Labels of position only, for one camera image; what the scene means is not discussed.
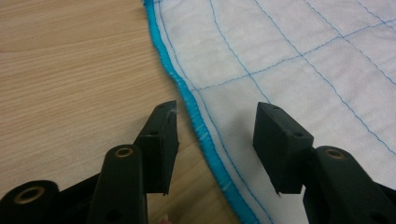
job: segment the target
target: wood grain surface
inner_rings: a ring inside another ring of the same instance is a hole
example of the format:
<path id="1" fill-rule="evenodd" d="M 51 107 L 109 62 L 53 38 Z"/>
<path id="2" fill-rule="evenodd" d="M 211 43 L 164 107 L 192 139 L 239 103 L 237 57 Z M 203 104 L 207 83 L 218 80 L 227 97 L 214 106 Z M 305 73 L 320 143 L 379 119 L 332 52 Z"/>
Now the wood grain surface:
<path id="1" fill-rule="evenodd" d="M 155 105 L 177 100 L 170 195 L 148 196 L 149 223 L 239 223 L 203 158 L 139 0 L 0 1 L 0 197 L 38 179 L 60 190 L 97 174 Z"/>

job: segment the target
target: cloth edge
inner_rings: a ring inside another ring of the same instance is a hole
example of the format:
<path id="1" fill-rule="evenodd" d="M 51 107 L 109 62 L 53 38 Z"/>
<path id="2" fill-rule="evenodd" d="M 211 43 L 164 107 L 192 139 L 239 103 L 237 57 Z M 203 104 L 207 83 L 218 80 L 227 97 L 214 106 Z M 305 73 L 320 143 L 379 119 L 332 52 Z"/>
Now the cloth edge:
<path id="1" fill-rule="evenodd" d="M 199 107 L 194 96 L 190 92 L 184 79 L 180 77 L 171 63 L 171 59 L 166 46 L 161 39 L 161 33 L 156 22 L 153 0 L 145 0 L 144 6 L 148 14 L 148 28 L 153 45 L 159 52 L 161 63 L 163 64 L 163 68 L 165 69 L 166 73 L 177 84 L 210 170 L 215 176 L 222 192 L 226 196 L 226 199 L 228 200 L 231 208 L 235 211 L 238 218 L 243 223 L 259 223 L 259 220 L 253 213 L 252 209 L 248 206 L 247 202 L 238 191 L 235 183 L 232 181 L 230 175 L 227 173 L 215 149 L 210 132 L 204 123 L 201 113 L 199 112 Z"/>

